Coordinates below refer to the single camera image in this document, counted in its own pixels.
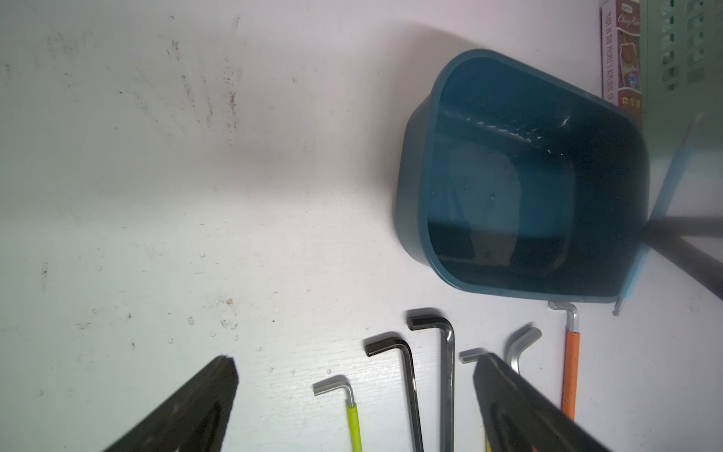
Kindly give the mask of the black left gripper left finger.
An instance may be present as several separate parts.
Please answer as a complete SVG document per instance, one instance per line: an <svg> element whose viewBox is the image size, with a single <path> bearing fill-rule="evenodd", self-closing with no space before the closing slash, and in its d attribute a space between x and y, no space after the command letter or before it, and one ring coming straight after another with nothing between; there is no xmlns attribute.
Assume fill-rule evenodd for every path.
<svg viewBox="0 0 723 452"><path fill-rule="evenodd" d="M147 415L109 451L220 451L239 383L220 355Z"/></svg>

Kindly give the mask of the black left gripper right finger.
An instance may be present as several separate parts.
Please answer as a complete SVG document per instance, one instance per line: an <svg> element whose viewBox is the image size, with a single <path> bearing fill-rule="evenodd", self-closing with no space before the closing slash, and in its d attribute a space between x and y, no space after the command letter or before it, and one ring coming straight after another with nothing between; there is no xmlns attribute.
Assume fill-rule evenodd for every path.
<svg viewBox="0 0 723 452"><path fill-rule="evenodd" d="M477 358L474 389L493 451L606 451L501 358Z"/></svg>

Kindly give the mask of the orange handled hex key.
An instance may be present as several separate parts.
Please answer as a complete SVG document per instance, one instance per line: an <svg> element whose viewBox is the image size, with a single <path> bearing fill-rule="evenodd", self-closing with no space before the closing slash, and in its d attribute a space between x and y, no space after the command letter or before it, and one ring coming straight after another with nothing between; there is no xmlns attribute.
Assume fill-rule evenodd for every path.
<svg viewBox="0 0 723 452"><path fill-rule="evenodd" d="M577 308L570 302L549 301L548 307L555 311L563 311L567 315L561 410L568 418L574 420L581 343L579 314Z"/></svg>

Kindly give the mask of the red handled hex key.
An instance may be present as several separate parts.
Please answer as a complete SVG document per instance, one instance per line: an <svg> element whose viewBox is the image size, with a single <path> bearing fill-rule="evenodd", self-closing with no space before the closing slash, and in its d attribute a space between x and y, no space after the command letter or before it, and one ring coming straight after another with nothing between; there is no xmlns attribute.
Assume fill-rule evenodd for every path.
<svg viewBox="0 0 723 452"><path fill-rule="evenodd" d="M520 358L522 354L541 338L542 331L534 326L529 326L513 335L506 347L505 360L515 373L521 373Z"/></svg>

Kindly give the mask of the long black hex key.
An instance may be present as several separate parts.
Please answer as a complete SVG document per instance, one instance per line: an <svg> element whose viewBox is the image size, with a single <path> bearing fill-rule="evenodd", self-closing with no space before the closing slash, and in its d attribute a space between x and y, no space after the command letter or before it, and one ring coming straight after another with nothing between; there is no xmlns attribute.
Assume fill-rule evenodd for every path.
<svg viewBox="0 0 723 452"><path fill-rule="evenodd" d="M410 314L407 325L411 331L438 329L441 332L440 450L453 451L455 447L456 376L454 327L441 314Z"/></svg>

